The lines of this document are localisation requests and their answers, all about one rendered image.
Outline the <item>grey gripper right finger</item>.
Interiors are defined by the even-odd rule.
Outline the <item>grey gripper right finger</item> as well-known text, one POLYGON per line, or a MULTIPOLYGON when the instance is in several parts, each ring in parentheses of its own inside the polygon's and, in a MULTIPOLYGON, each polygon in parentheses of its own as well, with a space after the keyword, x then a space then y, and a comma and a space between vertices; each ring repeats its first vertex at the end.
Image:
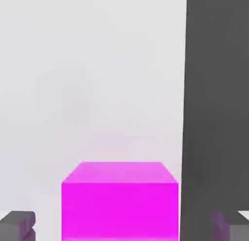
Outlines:
POLYGON ((215 212, 212 241, 249 241, 249 220, 238 211, 215 212))

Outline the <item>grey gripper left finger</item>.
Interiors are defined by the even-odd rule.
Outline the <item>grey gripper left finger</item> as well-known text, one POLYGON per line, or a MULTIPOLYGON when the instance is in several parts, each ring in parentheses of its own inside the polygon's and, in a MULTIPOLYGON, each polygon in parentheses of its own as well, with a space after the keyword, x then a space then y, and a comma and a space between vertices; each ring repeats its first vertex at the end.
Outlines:
POLYGON ((36 241, 33 211, 10 211, 0 220, 0 241, 36 241))

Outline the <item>small magenta cube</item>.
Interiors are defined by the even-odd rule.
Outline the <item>small magenta cube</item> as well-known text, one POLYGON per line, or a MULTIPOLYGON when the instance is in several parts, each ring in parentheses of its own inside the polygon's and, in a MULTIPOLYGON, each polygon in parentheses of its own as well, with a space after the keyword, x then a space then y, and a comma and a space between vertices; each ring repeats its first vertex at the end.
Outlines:
POLYGON ((161 162, 82 162, 61 184, 62 241, 176 238, 178 182, 161 162))

